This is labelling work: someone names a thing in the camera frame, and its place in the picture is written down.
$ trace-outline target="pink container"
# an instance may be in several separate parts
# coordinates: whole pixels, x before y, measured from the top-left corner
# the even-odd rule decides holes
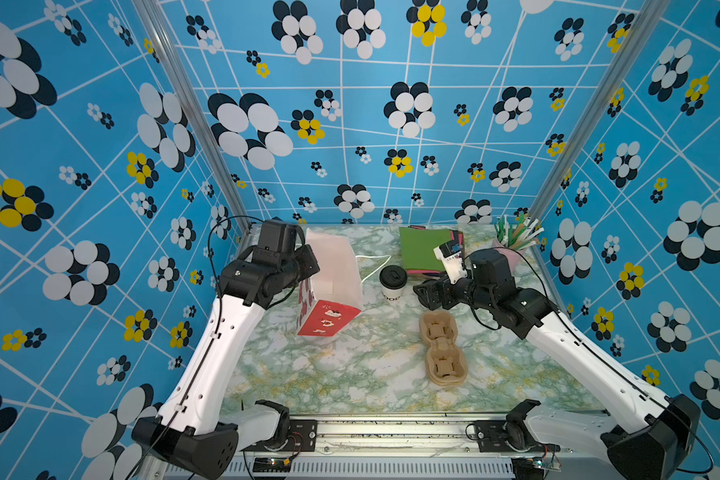
[[[507,248],[506,246],[502,246],[498,240],[494,240],[490,246],[495,248],[500,254],[507,257],[509,272],[514,273],[514,269],[518,268],[518,263],[523,261],[523,258],[518,252],[512,250],[511,248]]]

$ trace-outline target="green cloth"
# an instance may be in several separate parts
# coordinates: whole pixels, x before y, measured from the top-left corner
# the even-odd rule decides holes
[[[400,228],[400,249],[403,268],[406,270],[444,270],[443,263],[435,258],[433,249],[451,241],[451,230],[420,230]]]

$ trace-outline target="blue wall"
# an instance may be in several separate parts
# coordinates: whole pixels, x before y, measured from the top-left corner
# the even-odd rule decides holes
[[[66,6],[0,2],[0,479],[122,478],[214,297],[220,193],[132,5]]]
[[[614,97],[543,218],[541,248],[582,330],[635,374],[699,403],[715,480],[720,3],[672,2]],[[697,446],[684,468],[706,465]]]
[[[246,209],[332,224],[479,221],[461,213],[470,199],[492,216],[530,206],[641,5],[160,3]],[[218,112],[253,95],[271,107],[253,126]]]

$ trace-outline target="marble tabletop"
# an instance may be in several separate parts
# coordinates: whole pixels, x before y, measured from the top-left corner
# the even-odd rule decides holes
[[[402,264],[397,226],[309,228],[347,236],[356,255],[391,254],[390,265]],[[460,229],[467,252],[486,248],[495,238],[492,225]],[[532,255],[526,257],[539,271]],[[361,277],[383,261],[358,259]],[[519,286],[542,290],[522,261],[515,279]],[[240,410],[241,400],[252,405],[261,398],[288,406],[291,414],[506,412],[526,398],[566,410],[603,408],[546,354],[507,329],[494,332],[480,326],[465,305],[450,312],[458,323],[456,345],[464,351],[469,377],[457,387],[432,383],[424,368],[427,347],[418,328],[426,310],[411,290],[422,280],[409,277],[406,292],[392,303],[382,296],[378,274],[373,275],[364,283],[364,311],[332,339],[296,335],[297,295],[292,295],[267,312],[254,330],[221,413]],[[485,310],[478,314],[483,322],[491,318]]]

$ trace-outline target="white rope handle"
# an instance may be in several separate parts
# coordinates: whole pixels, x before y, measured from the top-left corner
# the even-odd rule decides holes
[[[392,255],[381,255],[381,256],[355,255],[355,258],[385,258],[385,259],[386,259],[386,260],[384,260],[384,263],[383,263],[383,264],[381,264],[381,265],[379,265],[379,266],[376,267],[376,270],[374,270],[374,271],[371,272],[370,274],[367,274],[364,279],[360,280],[360,283],[363,283],[363,282],[365,282],[367,279],[369,279],[371,276],[373,276],[373,274],[375,274],[376,272],[378,272],[379,270],[381,270],[382,267],[383,267],[384,265],[386,265],[387,262],[389,262],[389,261],[392,259]]]

